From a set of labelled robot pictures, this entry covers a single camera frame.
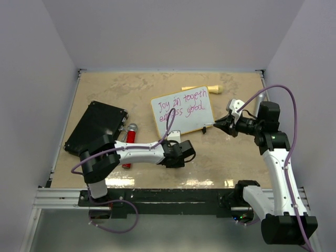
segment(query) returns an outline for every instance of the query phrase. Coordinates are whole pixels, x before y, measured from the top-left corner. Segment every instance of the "red microphone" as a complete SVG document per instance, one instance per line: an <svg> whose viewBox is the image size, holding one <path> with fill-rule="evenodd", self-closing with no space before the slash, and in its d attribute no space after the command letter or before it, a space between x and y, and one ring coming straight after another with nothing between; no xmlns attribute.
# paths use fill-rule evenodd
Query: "red microphone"
<svg viewBox="0 0 336 252"><path fill-rule="evenodd" d="M138 126L135 123L131 123L130 125L128 125L127 129L128 129L128 131L127 131L126 143L134 143L135 134L138 130ZM123 167L125 169L129 169L129 168L131 168L131 164L123 164L121 167Z"/></svg>

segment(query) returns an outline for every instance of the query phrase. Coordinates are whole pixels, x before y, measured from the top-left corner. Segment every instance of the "whiteboard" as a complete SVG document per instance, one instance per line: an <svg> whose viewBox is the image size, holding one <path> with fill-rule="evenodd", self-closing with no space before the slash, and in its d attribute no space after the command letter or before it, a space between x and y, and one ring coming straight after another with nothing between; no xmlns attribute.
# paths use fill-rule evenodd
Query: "whiteboard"
<svg viewBox="0 0 336 252"><path fill-rule="evenodd" d="M170 131L180 130L181 134L184 134L202 129L204 124L214 122L206 86L153 98L151 105L159 137L166 132L167 117L172 108L176 109L176 116Z"/></svg>

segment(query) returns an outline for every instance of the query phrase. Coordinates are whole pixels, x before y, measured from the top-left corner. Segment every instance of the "microphone head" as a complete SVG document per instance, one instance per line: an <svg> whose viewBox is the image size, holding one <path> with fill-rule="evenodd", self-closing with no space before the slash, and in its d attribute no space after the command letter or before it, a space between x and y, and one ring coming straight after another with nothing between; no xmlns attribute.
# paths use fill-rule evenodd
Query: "microphone head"
<svg viewBox="0 0 336 252"><path fill-rule="evenodd" d="M137 132L138 126L135 123L131 123L130 125L128 125L127 129Z"/></svg>

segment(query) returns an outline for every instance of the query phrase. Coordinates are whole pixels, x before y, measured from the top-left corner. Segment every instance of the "wooden table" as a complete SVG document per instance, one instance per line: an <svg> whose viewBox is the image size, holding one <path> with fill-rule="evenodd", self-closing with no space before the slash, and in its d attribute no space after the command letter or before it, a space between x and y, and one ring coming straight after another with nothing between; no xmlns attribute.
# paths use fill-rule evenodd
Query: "wooden table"
<svg viewBox="0 0 336 252"><path fill-rule="evenodd" d="M210 94L216 119L227 114L225 108L231 98L247 101L263 87L257 73L85 72L80 78L63 145L92 100L127 109L127 124L134 122L139 127L136 142L157 141L151 98L180 91L183 86L203 85L224 86L222 94ZM254 102L247 109L253 111ZM211 127L205 134L196 131L182 135L182 141L187 139L197 156L184 168L134 164L125 170L118 166L106 179L108 187L232 188L238 180L257 180L263 188L271 188L268 170L252 136L239 134L234 139ZM81 176L70 173L78 162L78 157L61 149L51 186L85 187Z"/></svg>

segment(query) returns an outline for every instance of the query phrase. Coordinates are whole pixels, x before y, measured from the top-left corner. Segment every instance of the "white wall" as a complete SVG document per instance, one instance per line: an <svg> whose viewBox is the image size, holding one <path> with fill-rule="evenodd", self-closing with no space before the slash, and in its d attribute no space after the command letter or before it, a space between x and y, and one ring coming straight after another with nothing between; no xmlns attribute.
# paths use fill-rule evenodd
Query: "white wall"
<svg viewBox="0 0 336 252"><path fill-rule="evenodd" d="M76 70L41 0L0 1L0 250L18 251Z"/></svg>
<svg viewBox="0 0 336 252"><path fill-rule="evenodd" d="M303 0L43 0L77 67L265 69Z"/></svg>
<svg viewBox="0 0 336 252"><path fill-rule="evenodd" d="M266 70L267 85L284 84L297 99L298 143L293 169L318 218L323 251L334 251L336 218L336 1L306 0ZM281 129L293 133L293 109L282 90Z"/></svg>

